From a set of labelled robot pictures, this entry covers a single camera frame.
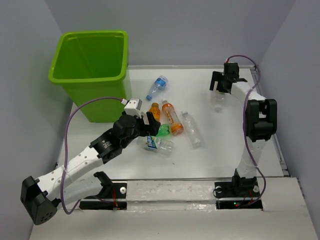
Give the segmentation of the small orange juice bottle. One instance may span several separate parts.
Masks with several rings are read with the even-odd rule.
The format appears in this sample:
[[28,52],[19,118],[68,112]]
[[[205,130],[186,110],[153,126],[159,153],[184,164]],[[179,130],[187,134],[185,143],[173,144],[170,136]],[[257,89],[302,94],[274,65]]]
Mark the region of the small orange juice bottle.
[[154,119],[158,122],[161,121],[161,111],[159,108],[159,104],[157,102],[153,102],[151,104],[151,108],[149,109],[149,111],[153,114]]

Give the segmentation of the tall orange drink bottle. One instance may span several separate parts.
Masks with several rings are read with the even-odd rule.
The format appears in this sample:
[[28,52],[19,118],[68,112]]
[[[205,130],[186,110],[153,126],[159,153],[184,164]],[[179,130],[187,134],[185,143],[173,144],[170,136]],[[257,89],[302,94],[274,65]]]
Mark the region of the tall orange drink bottle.
[[169,103],[166,99],[162,99],[161,103],[162,112],[168,121],[171,133],[174,136],[181,134],[184,131],[184,127],[178,118],[174,106],[171,103]]

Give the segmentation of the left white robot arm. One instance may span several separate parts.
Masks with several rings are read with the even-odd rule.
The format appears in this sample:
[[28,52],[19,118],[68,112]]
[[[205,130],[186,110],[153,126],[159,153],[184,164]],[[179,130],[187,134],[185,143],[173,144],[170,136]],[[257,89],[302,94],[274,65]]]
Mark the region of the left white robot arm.
[[119,156],[137,137],[157,135],[160,125],[151,112],[141,118],[124,113],[112,128],[69,160],[67,166],[62,165],[38,178],[25,178],[20,201],[33,223],[44,224],[63,204],[89,196],[108,196],[112,181],[104,172],[95,172],[89,178],[84,178],[84,175]]

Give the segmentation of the clear bottle blue white label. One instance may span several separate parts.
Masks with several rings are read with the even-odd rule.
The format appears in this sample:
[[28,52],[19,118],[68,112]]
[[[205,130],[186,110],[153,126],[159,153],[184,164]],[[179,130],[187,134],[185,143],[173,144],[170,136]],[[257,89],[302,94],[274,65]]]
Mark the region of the clear bottle blue white label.
[[153,154],[168,157],[174,149],[174,143],[170,140],[165,140],[156,136],[139,136],[137,145]]

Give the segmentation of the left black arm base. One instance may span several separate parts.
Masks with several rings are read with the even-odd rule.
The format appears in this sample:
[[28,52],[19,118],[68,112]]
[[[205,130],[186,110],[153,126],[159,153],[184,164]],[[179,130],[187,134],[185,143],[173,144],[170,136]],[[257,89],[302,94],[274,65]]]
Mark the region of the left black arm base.
[[127,209],[127,182],[116,181],[110,189],[102,190],[98,196],[89,196],[81,200],[81,210],[109,210]]

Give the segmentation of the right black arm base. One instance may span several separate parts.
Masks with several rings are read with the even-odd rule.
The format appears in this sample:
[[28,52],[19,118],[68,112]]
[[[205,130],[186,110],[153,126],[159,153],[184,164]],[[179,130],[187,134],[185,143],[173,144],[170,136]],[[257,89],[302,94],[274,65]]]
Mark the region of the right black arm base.
[[244,186],[237,190],[231,181],[218,181],[214,183],[212,194],[216,198],[217,210],[263,209],[260,199],[254,203],[260,195],[257,181],[253,186]]

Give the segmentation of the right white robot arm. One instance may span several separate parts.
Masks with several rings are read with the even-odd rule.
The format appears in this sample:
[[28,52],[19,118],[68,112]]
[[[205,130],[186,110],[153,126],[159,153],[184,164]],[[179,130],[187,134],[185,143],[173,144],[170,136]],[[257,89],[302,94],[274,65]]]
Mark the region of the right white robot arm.
[[257,175],[263,148],[277,131],[278,105],[275,99],[267,99],[254,91],[248,81],[240,77],[235,62],[225,62],[223,71],[214,71],[210,90],[230,94],[243,104],[242,131],[244,150],[231,181],[215,183],[213,195],[217,199],[244,198],[260,195]]

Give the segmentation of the green plastic bottle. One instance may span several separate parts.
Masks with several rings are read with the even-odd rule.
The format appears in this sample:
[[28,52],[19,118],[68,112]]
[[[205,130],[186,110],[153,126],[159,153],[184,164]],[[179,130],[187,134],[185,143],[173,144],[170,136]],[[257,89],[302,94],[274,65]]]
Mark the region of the green plastic bottle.
[[168,124],[162,124],[158,129],[157,137],[166,137],[170,135],[170,126]]

